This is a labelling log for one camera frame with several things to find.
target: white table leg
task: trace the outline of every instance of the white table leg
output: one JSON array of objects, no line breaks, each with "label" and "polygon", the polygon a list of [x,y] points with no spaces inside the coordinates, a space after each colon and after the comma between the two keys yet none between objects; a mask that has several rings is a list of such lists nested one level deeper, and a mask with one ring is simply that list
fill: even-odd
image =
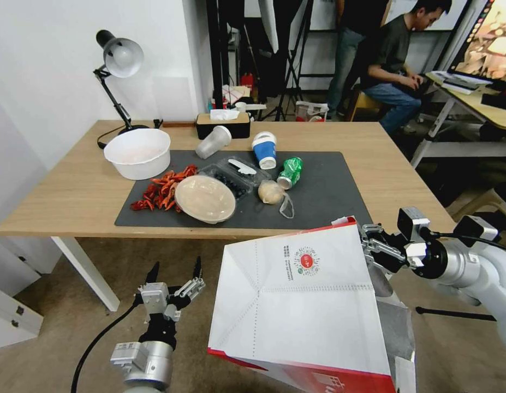
[{"label": "white table leg", "polygon": [[455,99],[448,98],[448,101],[445,103],[444,108],[442,108],[437,119],[434,121],[433,127],[431,127],[431,129],[427,133],[427,136],[416,148],[415,154],[413,155],[413,159],[411,160],[411,165],[413,166],[413,168],[416,168],[420,163],[420,161],[422,160],[422,157],[429,149],[429,145],[433,141],[434,137],[437,136],[438,132],[440,131],[440,128],[442,127],[442,124],[444,124],[445,119],[447,119],[449,112],[451,111],[454,105]]},{"label": "white table leg", "polygon": [[51,237],[56,245],[62,250],[78,273],[89,284],[93,291],[103,301],[110,311],[118,310],[120,300],[105,282],[100,272],[93,265],[84,249],[80,247],[74,237]]}]

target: crayfish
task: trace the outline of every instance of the crayfish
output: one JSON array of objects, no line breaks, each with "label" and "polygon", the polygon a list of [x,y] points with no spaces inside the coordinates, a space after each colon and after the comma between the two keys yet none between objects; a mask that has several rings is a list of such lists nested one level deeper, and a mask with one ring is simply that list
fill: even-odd
[{"label": "crayfish", "polygon": [[193,176],[197,173],[194,165],[189,165],[182,172],[174,171],[166,172],[161,178],[152,178],[151,184],[145,190],[142,199],[131,203],[132,210],[156,209],[169,210],[172,207],[180,213],[182,210],[176,204],[175,190],[178,183],[186,177]]}]

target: black t-shirt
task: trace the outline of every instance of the black t-shirt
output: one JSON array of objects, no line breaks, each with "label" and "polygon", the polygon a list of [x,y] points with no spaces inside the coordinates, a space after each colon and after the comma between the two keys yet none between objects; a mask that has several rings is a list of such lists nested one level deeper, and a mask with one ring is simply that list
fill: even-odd
[{"label": "black t-shirt", "polygon": [[383,70],[398,74],[406,62],[411,31],[408,30],[404,16],[400,15],[360,44],[362,88],[368,88],[382,81],[367,75],[367,67],[377,64]]},{"label": "black t-shirt", "polygon": [[362,35],[373,33],[382,23],[388,1],[391,0],[346,0],[341,25]]}]

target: jeans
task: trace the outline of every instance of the jeans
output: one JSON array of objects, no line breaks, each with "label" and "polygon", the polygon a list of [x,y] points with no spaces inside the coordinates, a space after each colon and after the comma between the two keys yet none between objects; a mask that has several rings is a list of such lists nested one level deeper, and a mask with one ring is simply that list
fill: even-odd
[{"label": "jeans", "polygon": [[411,120],[422,105],[422,101],[413,98],[392,84],[378,84],[364,90],[371,98],[394,107],[380,120],[380,125],[388,134],[393,134]]},{"label": "jeans", "polygon": [[327,103],[329,110],[336,110],[342,100],[344,83],[355,60],[358,44],[365,37],[347,27],[338,31],[336,44],[335,76],[329,84]]}]

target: computer monitor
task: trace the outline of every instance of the computer monitor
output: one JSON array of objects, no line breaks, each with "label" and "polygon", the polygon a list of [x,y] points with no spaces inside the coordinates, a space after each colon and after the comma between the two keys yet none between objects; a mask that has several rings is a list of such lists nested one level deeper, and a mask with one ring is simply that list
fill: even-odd
[{"label": "computer monitor", "polygon": [[450,72],[506,87],[506,0],[488,0]]}]

